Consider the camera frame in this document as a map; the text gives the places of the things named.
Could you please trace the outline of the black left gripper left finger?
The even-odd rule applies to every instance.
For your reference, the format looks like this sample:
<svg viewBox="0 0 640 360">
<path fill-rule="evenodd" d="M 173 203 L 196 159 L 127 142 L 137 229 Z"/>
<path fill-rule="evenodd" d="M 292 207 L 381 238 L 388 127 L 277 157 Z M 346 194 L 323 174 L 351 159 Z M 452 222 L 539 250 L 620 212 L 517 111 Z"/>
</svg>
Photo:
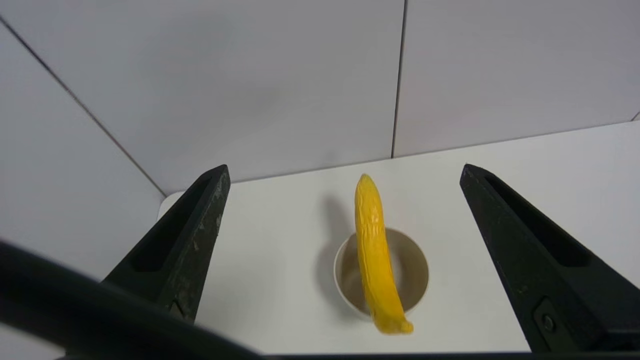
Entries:
<svg viewBox="0 0 640 360">
<path fill-rule="evenodd" d="M 230 188 L 225 164 L 202 173 L 104 282 L 194 322 Z"/>
</svg>

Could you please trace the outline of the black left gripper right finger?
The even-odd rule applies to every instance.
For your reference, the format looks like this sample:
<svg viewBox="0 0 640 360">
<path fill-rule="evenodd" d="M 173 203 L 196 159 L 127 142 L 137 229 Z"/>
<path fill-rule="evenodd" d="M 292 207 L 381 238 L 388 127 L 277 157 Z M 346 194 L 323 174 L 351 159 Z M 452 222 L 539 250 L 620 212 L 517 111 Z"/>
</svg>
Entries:
<svg viewBox="0 0 640 360">
<path fill-rule="evenodd" d="M 633 283 L 490 171 L 459 184 L 531 351 L 638 353 Z"/>
</svg>

